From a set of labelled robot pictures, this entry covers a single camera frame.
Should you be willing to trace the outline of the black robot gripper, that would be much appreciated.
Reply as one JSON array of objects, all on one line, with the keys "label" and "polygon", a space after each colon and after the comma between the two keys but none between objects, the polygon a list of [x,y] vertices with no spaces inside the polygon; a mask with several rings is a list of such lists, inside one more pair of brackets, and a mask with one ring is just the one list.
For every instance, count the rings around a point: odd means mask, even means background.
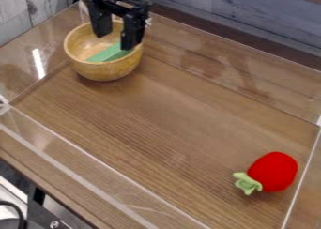
[{"label": "black robot gripper", "polygon": [[90,13],[94,34],[102,38],[113,31],[111,15],[123,17],[121,48],[131,50],[141,44],[150,22],[151,0],[83,0]]}]

